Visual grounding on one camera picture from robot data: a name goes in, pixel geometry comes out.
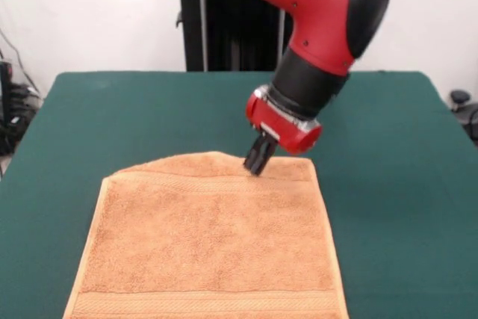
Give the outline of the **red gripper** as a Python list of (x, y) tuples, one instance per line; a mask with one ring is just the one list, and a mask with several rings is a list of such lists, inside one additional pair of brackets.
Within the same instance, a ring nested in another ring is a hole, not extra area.
[[(266, 90), (254, 90), (246, 104), (246, 118), (252, 126), (270, 135), (292, 155), (309, 151), (322, 133), (317, 120), (300, 120), (281, 110), (267, 98)], [(248, 152), (243, 166), (260, 176), (276, 151), (277, 143), (267, 142), (260, 134)]]

